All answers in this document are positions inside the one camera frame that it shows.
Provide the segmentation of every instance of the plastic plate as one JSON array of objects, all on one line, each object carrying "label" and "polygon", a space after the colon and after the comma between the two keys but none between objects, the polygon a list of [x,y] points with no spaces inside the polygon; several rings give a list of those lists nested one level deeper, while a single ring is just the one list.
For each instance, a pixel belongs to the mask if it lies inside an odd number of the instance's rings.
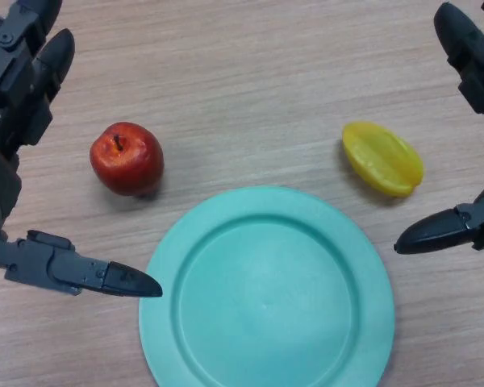
[{"label": "plastic plate", "polygon": [[164,237],[140,301],[160,387],[375,386],[394,303],[364,233],[318,198],[282,188],[223,193]]}]

